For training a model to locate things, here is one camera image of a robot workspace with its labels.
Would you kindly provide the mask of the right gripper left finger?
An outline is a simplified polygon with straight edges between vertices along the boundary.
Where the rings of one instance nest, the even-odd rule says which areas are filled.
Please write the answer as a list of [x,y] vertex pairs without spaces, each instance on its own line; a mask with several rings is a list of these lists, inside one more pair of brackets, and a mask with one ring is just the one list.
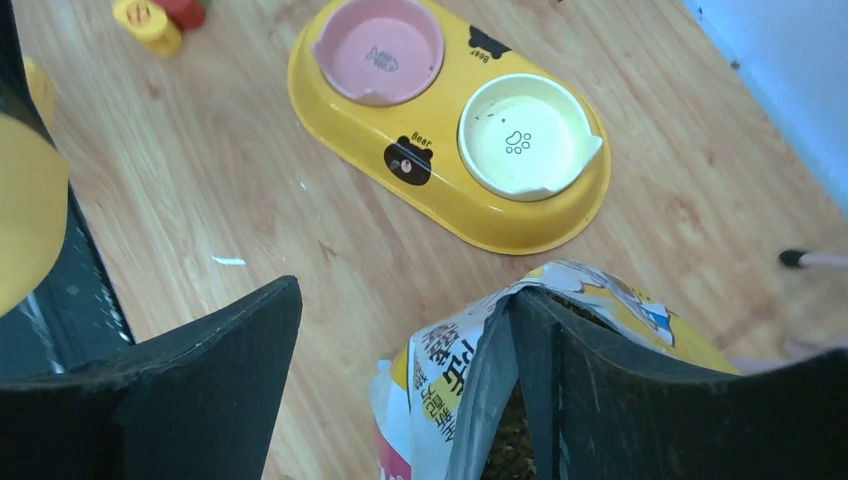
[[5,479],[258,479],[298,336],[298,280],[63,374],[1,384]]

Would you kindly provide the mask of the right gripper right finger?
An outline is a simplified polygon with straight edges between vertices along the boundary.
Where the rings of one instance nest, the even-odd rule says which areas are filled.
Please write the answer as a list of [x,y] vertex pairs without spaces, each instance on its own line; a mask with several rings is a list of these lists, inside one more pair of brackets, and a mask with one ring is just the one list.
[[510,301],[543,479],[843,479],[847,353],[752,376],[702,368],[536,289]]

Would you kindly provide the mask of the yellow plastic scoop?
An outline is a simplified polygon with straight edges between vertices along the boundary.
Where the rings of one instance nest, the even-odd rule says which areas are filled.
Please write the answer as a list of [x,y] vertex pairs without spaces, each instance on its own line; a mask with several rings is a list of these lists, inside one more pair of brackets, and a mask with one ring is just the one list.
[[48,128],[56,92],[30,57],[22,60],[21,94],[1,84],[1,313],[6,314],[47,277],[66,232],[68,162]]

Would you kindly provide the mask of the pet food bag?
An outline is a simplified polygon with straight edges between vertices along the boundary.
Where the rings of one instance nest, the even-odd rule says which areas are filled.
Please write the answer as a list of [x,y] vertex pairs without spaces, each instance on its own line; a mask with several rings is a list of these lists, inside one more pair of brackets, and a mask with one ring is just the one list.
[[599,320],[628,346],[738,371],[663,303],[589,264],[550,261],[414,333],[394,358],[378,362],[369,397],[380,478],[482,478],[485,450],[519,381],[507,304],[531,288]]

